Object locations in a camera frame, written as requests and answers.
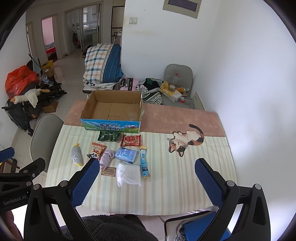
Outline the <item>grey floor chair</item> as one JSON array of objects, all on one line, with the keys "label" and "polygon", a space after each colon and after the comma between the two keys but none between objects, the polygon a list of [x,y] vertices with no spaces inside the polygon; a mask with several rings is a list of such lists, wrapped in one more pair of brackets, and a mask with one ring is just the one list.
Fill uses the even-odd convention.
[{"label": "grey floor chair", "polygon": [[162,94],[163,105],[173,106],[178,108],[194,109],[194,104],[192,102],[192,99],[190,98],[192,85],[193,85],[193,72],[191,68],[185,65],[170,64],[165,69],[164,81],[167,81],[169,85],[172,85],[171,81],[175,73],[178,73],[179,75],[178,86],[175,86],[175,87],[177,89],[178,88],[184,89],[184,91],[182,92],[182,97],[184,97],[185,102],[184,103],[180,101],[173,102],[164,94]]}]

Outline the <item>beige wall panel box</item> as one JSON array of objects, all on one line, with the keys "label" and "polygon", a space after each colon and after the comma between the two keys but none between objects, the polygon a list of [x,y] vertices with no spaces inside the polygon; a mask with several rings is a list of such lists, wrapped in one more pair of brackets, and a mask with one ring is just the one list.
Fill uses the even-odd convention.
[{"label": "beige wall panel box", "polygon": [[163,10],[197,18],[201,0],[165,0]]}]

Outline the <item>red snack packet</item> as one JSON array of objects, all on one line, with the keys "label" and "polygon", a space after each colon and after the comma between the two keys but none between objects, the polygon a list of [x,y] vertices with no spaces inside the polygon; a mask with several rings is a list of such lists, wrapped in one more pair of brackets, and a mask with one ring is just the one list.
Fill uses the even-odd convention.
[{"label": "red snack packet", "polygon": [[122,148],[124,147],[141,147],[142,146],[142,136],[141,135],[123,135],[121,138]]}]

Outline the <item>orange sunflower seed bag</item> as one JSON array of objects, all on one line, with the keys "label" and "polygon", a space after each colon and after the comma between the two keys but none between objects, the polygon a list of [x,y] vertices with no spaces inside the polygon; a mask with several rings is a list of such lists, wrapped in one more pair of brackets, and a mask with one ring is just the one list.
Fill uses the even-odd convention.
[{"label": "orange sunflower seed bag", "polygon": [[95,158],[97,160],[100,160],[101,156],[105,152],[107,146],[99,144],[99,143],[92,143],[92,152],[90,154],[87,154],[88,158]]}]

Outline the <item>blue seat with white frame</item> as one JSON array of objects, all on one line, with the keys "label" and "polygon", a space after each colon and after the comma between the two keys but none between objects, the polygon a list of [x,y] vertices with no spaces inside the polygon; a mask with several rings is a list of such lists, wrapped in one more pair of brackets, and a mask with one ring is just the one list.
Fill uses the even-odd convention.
[{"label": "blue seat with white frame", "polygon": [[215,215],[207,210],[170,218],[164,222],[165,240],[198,240]]}]

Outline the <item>plaid folded quilt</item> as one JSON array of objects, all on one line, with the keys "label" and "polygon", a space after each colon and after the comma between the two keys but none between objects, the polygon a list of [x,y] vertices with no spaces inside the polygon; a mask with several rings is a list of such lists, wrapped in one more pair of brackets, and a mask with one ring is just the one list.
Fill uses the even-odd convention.
[{"label": "plaid folded quilt", "polygon": [[124,73],[121,69],[121,46],[97,44],[87,49],[83,78],[90,83],[116,83]]}]

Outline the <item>white soft mask bundle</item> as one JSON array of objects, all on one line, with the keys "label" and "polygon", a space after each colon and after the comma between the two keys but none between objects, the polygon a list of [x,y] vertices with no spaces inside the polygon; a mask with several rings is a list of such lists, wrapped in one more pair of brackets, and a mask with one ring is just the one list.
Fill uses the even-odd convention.
[{"label": "white soft mask bundle", "polygon": [[118,187],[122,187],[124,183],[141,186],[140,166],[120,162],[116,168],[116,180]]}]

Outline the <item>silver yellow snack bag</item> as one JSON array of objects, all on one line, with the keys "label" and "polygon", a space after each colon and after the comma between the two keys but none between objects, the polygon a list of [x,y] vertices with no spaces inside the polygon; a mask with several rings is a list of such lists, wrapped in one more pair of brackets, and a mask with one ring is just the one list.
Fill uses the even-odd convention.
[{"label": "silver yellow snack bag", "polygon": [[71,150],[71,159],[75,165],[83,166],[83,156],[79,143],[77,143]]}]

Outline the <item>green seaweed snack bag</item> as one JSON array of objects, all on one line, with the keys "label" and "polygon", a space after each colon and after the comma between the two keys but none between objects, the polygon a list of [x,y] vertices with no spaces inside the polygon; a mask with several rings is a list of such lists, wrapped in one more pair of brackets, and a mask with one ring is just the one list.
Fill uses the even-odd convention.
[{"label": "green seaweed snack bag", "polygon": [[117,142],[121,136],[121,132],[117,131],[100,131],[98,141],[101,142]]}]

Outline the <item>blue yellow long packet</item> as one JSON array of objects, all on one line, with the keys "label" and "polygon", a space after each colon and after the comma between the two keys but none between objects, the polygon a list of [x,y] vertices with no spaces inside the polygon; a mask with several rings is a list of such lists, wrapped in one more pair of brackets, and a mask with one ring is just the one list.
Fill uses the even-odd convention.
[{"label": "blue yellow long packet", "polygon": [[147,165],[147,147],[140,147],[140,168],[142,171],[142,177],[148,178],[150,177],[148,165]]}]

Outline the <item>lilac soft cloth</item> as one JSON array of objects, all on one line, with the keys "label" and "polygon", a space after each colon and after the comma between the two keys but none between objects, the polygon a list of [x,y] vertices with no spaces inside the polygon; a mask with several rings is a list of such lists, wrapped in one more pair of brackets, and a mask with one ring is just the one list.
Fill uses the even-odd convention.
[{"label": "lilac soft cloth", "polygon": [[115,151],[113,150],[106,150],[100,160],[99,160],[99,164],[100,164],[100,168],[101,169],[105,169],[106,167],[109,166],[109,164],[111,163],[111,161],[115,158]]}]

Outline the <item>blue tissue pack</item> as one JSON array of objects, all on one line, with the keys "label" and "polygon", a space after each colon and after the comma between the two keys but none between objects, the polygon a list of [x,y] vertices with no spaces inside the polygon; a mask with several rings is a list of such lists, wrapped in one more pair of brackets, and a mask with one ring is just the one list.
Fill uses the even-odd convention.
[{"label": "blue tissue pack", "polygon": [[115,157],[121,161],[133,164],[136,160],[137,154],[138,151],[136,150],[119,148],[115,153]]}]

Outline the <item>white wall switch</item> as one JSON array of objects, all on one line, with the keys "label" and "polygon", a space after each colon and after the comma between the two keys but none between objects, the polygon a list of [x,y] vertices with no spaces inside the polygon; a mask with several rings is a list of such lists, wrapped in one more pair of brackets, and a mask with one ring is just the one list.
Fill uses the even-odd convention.
[{"label": "white wall switch", "polygon": [[138,17],[130,17],[129,18],[129,24],[130,25],[137,25]]}]

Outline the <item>pink suitcase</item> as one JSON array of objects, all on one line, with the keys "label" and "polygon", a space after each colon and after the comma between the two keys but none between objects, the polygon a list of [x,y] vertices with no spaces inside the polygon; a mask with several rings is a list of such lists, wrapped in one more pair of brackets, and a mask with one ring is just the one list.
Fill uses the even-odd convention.
[{"label": "pink suitcase", "polygon": [[136,91],[136,87],[139,84],[137,78],[122,78],[119,90]]}]

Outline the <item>cardboard milk box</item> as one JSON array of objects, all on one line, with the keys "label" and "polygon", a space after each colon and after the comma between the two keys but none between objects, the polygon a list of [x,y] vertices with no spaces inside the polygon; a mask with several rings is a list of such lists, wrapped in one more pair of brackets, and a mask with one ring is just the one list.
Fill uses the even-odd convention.
[{"label": "cardboard milk box", "polygon": [[144,107],[137,91],[94,90],[81,113],[86,130],[139,133]]}]

